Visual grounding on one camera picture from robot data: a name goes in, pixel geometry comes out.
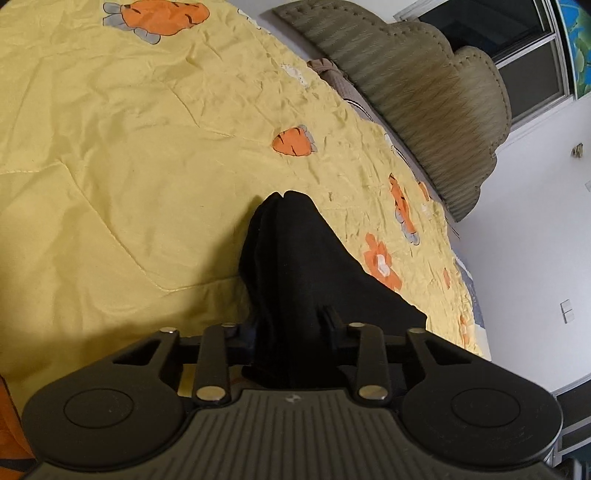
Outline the blue striped bed sheet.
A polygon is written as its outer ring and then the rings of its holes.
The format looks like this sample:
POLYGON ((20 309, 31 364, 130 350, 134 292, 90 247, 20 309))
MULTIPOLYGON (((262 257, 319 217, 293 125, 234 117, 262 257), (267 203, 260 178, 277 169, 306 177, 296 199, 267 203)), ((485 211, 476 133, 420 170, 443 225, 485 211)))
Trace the blue striped bed sheet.
POLYGON ((482 309, 480 307, 480 304, 479 304, 479 301, 477 298, 477 292, 476 292, 473 276, 470 273, 467 266, 465 265, 465 263, 462 261, 462 259, 458 255, 455 255, 455 262, 456 262, 457 268, 462 276, 463 282, 470 294, 471 303, 472 303, 472 313, 473 313, 474 322, 475 322, 474 333, 475 333, 475 338, 476 338, 476 345, 480 348, 482 356, 485 359, 491 361, 492 356, 491 356, 491 352, 490 352, 487 331, 485 328, 485 322, 484 322, 482 309))

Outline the olive green upholstered headboard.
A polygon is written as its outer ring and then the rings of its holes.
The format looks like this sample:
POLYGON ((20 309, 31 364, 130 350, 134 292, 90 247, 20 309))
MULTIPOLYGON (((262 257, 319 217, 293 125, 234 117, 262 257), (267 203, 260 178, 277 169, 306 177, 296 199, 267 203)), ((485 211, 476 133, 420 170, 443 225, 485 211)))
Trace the olive green upholstered headboard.
POLYGON ((492 59, 471 46, 453 50, 430 24, 388 24, 349 1, 295 1, 273 12, 348 75, 462 221, 512 124, 492 59))

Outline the colourful wall poster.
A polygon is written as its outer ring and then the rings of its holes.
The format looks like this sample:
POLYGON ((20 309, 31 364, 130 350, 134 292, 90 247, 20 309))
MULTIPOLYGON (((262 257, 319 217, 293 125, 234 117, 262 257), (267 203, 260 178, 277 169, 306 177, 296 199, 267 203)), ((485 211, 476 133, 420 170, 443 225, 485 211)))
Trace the colourful wall poster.
POLYGON ((590 93, 590 13, 580 1, 557 2, 571 57, 576 98, 590 93))

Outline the yellow carrot print quilt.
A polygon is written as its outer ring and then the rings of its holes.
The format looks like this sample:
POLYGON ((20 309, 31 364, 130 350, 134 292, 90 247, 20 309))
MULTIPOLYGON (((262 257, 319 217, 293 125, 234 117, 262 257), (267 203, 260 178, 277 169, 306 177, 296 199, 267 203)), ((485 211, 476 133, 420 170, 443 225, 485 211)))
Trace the yellow carrot print quilt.
MULTIPOLYGON (((428 294, 460 340, 471 303, 444 211, 381 127, 232 5, 149 45, 97 1, 1 11, 1 371, 16 402, 163 329, 240 322, 256 206, 301 190, 375 279, 428 294)), ((349 387, 231 392, 143 463, 32 479, 409 479, 425 455, 349 387)))

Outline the dark window with frame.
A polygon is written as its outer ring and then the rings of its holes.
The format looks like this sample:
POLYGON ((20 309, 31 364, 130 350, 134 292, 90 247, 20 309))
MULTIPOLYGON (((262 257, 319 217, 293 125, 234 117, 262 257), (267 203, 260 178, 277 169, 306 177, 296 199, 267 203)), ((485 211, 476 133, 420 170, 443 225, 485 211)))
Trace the dark window with frame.
POLYGON ((471 46, 487 53, 508 91, 514 129, 572 95, 559 15, 551 1, 415 1, 394 18, 438 28, 455 51, 471 46))

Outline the black garment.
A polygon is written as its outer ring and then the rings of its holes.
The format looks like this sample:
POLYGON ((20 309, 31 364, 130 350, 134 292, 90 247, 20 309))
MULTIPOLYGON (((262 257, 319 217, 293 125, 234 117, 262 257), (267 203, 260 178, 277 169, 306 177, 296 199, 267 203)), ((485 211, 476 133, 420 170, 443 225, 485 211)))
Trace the black garment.
POLYGON ((329 320, 369 323, 389 335, 427 321, 363 270, 303 193, 273 193, 259 205, 238 272, 254 330, 249 375, 266 389, 341 389, 352 383, 355 370, 339 361, 329 320))

